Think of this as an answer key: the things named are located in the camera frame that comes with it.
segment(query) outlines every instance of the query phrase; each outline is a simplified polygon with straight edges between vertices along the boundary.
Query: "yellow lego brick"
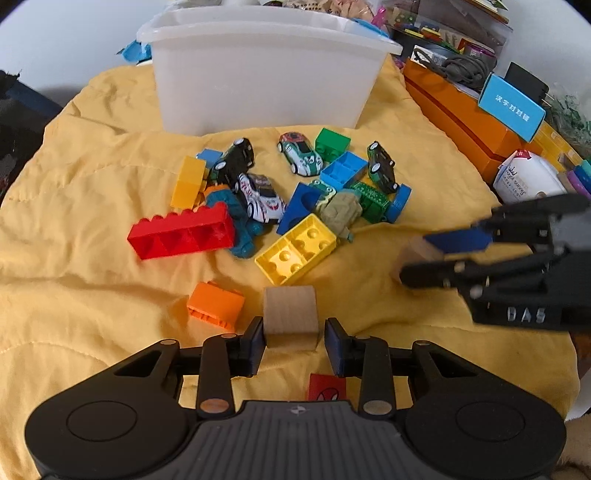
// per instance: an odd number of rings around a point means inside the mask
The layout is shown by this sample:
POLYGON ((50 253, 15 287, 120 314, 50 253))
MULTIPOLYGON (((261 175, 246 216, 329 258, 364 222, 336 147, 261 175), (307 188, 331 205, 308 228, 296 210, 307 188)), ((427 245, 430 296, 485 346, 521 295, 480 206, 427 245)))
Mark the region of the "yellow lego brick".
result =
POLYGON ((173 198, 170 200, 172 208, 193 208, 197 194, 201 191, 203 176, 205 175, 205 161, 194 157, 185 157, 177 184, 174 187, 173 198))
POLYGON ((405 28, 405 29, 404 29, 404 33, 407 33, 407 34, 409 34, 409 35, 413 35, 413 36, 415 36, 415 37, 417 37, 417 38, 425 38, 425 36, 424 36, 424 35, 421 35, 420 33, 417 33, 417 32, 415 32, 414 30, 409 30, 408 28, 405 28))
POLYGON ((335 248, 336 236, 312 213, 257 255, 255 263, 273 285, 290 285, 335 248))
POLYGON ((441 38, 441 34, 438 31, 432 30, 431 28, 423 27, 421 29, 421 33, 422 32, 427 32, 427 33, 430 33, 431 35, 436 35, 441 38))

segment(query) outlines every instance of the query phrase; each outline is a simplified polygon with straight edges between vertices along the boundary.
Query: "blue toy wheel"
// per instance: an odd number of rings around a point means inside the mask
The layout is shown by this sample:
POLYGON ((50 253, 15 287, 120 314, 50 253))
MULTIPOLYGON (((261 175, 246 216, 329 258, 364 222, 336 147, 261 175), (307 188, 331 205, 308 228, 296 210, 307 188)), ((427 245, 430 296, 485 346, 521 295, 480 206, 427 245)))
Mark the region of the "blue toy wheel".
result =
POLYGON ((392 205, 388 207, 388 210, 386 210, 386 220, 389 223, 394 223, 396 220, 398 220, 398 217, 408 202, 411 192, 412 188, 408 185, 405 185, 404 183, 401 183, 398 186, 396 198, 392 201, 392 205))

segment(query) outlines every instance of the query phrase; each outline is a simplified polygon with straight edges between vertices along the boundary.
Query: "orange lego brick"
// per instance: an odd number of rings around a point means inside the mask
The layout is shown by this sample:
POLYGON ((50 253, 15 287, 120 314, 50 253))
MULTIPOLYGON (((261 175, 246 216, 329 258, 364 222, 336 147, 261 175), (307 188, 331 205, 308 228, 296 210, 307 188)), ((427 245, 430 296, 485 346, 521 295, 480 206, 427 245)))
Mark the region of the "orange lego brick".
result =
POLYGON ((227 291, 214 282, 199 282, 187 302, 189 315, 236 333, 236 321, 244 305, 244 295, 227 291))
POLYGON ((203 178, 206 174, 206 163, 194 157, 185 157, 178 172, 177 184, 174 187, 172 208, 192 209, 197 195, 205 189, 203 178))

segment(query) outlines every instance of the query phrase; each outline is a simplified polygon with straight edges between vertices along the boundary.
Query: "green toy car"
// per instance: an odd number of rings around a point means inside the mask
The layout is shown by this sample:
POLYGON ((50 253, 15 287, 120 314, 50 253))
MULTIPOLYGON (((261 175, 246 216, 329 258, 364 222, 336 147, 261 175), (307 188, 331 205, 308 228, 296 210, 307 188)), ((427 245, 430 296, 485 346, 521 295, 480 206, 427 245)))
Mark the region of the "green toy car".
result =
POLYGON ((332 197, 335 196, 336 190, 318 179, 312 180, 309 185, 322 192, 322 197, 316 202, 316 208, 314 209, 316 213, 320 213, 320 211, 332 200, 332 197))
POLYGON ((394 177, 396 163, 388 152, 378 142, 374 142, 368 147, 368 158, 368 175, 371 181, 386 195, 396 193, 399 186, 394 177))
POLYGON ((277 149, 290 163, 291 172, 302 177, 314 177, 320 174, 324 163, 318 153, 310 146, 308 139, 298 132, 287 132, 279 137, 277 149))

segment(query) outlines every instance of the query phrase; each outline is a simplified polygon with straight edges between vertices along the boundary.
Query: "white toy car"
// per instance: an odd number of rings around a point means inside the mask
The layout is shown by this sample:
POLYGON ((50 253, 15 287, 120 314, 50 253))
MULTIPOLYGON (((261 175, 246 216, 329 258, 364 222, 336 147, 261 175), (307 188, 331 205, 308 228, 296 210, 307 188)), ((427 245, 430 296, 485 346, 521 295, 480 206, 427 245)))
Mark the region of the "white toy car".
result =
POLYGON ((285 202, 264 175, 241 173, 236 182, 249 218, 261 223, 278 223, 285 213, 285 202))

